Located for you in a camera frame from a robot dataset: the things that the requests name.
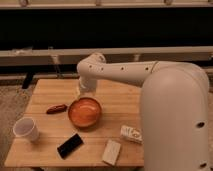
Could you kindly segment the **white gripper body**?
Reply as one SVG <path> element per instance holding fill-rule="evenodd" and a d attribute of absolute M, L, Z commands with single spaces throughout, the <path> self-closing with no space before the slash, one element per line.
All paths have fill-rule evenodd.
<path fill-rule="evenodd" d="M 94 96 L 96 94 L 97 80 L 80 77 L 77 87 L 78 97 Z"/>

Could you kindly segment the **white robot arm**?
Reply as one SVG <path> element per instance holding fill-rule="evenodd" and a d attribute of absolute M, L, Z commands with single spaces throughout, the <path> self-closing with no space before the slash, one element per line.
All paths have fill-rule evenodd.
<path fill-rule="evenodd" d="M 99 79 L 141 89 L 140 116 L 145 171 L 210 171 L 209 79 L 185 62 L 106 62 L 93 53 L 77 65 L 79 90 L 94 91 Z"/>

